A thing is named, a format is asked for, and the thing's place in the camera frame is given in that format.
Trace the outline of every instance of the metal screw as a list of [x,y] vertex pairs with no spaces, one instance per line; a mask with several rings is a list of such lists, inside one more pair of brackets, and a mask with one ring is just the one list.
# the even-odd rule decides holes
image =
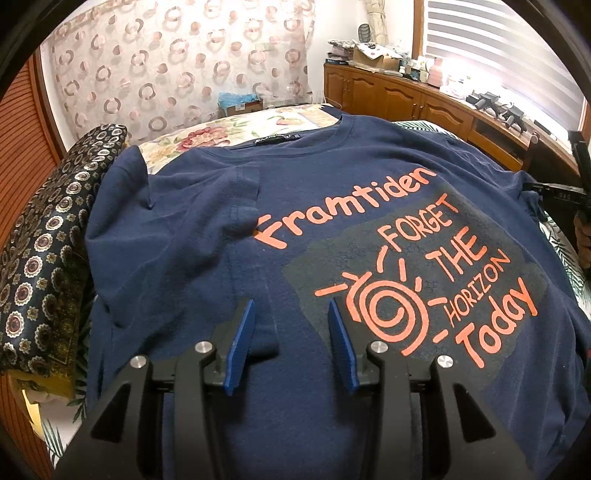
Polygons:
[[439,355],[437,357],[437,363],[442,368],[450,368],[453,366],[453,358],[449,355]]
[[208,341],[203,341],[203,342],[199,342],[197,345],[195,345],[195,351],[197,353],[207,353],[209,351],[211,351],[211,349],[213,348],[213,345],[211,342]]
[[371,342],[369,347],[376,353],[384,353],[386,350],[388,350],[388,344],[381,342],[380,340]]
[[137,355],[129,361],[129,364],[134,368],[142,368],[147,362],[148,359],[146,357]]

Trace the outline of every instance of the sun graphic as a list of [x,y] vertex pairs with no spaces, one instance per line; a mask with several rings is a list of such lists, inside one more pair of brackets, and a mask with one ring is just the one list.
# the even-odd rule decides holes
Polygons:
[[[376,259],[377,273],[384,273],[384,259],[388,253],[388,246],[384,245]],[[427,338],[429,330],[429,313],[427,306],[434,307],[447,303],[445,297],[437,297],[426,303],[419,296],[423,289],[423,279],[415,277],[412,288],[407,283],[407,268],[404,258],[398,259],[398,279],[369,281],[373,273],[367,271],[361,276],[342,272],[342,277],[352,280],[353,284],[343,282],[331,287],[320,288],[314,292],[317,297],[334,294],[338,291],[349,290],[346,298],[347,309],[355,322],[364,321],[368,328],[381,340],[389,343],[399,343],[411,339],[411,343],[401,350],[405,356],[413,353]],[[391,319],[381,319],[378,316],[378,303],[384,298],[394,299],[400,305],[396,315]],[[389,333],[386,329],[404,326],[400,333]],[[441,342],[449,331],[442,330],[432,338],[433,343]]]

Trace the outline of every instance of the wooden window frame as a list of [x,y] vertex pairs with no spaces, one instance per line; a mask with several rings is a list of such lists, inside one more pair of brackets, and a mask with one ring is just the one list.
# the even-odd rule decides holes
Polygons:
[[51,111],[49,97],[47,96],[47,88],[45,85],[45,78],[43,76],[43,69],[41,67],[41,49],[36,49],[35,53],[28,60],[29,73],[31,76],[31,85],[33,86],[33,97],[37,115],[41,120],[43,126],[43,133],[45,133],[47,142],[50,145],[51,152],[58,164],[63,159],[67,150],[64,142],[61,139],[60,131],[57,128],[56,119]]
[[581,116],[581,124],[579,130],[583,133],[583,138],[587,143],[591,141],[591,105],[587,100],[583,105],[583,115]]
[[423,40],[425,35],[425,1],[414,0],[414,24],[413,24],[413,55],[417,60],[423,55]]

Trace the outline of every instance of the black patterned cushion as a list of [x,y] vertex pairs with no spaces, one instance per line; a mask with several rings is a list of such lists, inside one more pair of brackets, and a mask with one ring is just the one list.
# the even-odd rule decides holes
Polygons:
[[86,222],[126,135],[103,125],[78,140],[14,225],[0,254],[0,371],[70,377],[89,278]]

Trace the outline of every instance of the black clamp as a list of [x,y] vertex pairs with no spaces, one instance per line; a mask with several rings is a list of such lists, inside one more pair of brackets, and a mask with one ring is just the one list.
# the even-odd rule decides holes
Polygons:
[[569,141],[573,157],[577,162],[583,188],[560,185],[557,183],[524,183],[523,190],[531,190],[542,198],[553,198],[569,203],[580,209],[583,221],[591,220],[591,157],[589,147],[578,131],[569,131]]
[[363,480],[410,480],[411,393],[421,397],[424,479],[534,478],[521,449],[451,357],[430,364],[405,358],[354,322],[342,297],[330,302],[329,328],[346,388],[377,393]]
[[[362,480],[410,480],[410,394],[420,393],[423,478],[529,480],[523,453],[448,356],[405,358],[354,322],[344,299],[330,302],[335,363],[351,393],[377,396]],[[230,322],[178,358],[133,357],[82,424],[54,480],[160,480],[162,404],[174,392],[176,478],[222,480],[224,462],[206,397],[238,386],[254,331],[252,300]]]
[[152,362],[133,357],[66,449],[54,480],[159,480],[162,478],[162,404],[174,392],[176,478],[224,478],[215,428],[205,396],[232,395],[255,326],[254,302],[241,300],[232,320],[181,356]]

